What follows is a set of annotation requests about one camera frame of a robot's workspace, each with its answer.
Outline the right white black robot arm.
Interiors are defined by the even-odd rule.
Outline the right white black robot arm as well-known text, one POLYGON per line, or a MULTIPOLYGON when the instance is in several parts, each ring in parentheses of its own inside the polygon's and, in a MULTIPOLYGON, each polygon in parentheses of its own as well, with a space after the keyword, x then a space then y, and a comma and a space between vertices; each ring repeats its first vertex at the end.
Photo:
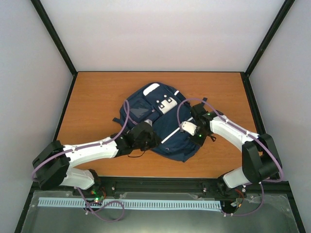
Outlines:
POLYGON ((241 167, 218 178, 221 195, 228 195, 240 185, 271 181, 281 173, 278 151, 270 135, 247 131, 219 111, 206 111, 201 104, 192 107, 191 115, 194 122, 184 121, 181 128, 190 134, 194 143, 202 146, 207 137, 215 140, 215 135, 219 135, 242 153, 241 167))

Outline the navy blue student backpack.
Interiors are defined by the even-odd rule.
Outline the navy blue student backpack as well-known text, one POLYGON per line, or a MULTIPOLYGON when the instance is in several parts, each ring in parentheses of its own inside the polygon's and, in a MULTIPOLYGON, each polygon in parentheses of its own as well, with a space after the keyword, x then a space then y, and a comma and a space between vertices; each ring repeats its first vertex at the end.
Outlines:
POLYGON ((185 162, 200 148, 190 140, 190 134, 180 131, 183 121, 194 122, 191 106, 185 97, 172 86, 149 83, 128 97, 120 109, 120 117, 113 121, 122 126, 121 131, 149 119, 161 143, 153 152, 176 161, 185 162))

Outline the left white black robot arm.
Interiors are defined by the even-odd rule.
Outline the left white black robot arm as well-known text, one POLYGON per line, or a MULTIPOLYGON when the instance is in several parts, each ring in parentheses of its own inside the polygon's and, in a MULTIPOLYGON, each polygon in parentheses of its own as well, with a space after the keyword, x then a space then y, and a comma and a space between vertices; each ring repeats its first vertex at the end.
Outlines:
POLYGON ((77 169, 77 166, 129 155, 134 150, 151 150, 160 143, 160 137, 145 121, 131 130, 90 143, 62 145, 56 140, 49 143, 33 160, 32 178, 42 190, 58 186, 78 187, 94 196, 101 190, 96 172, 92 169, 77 169))

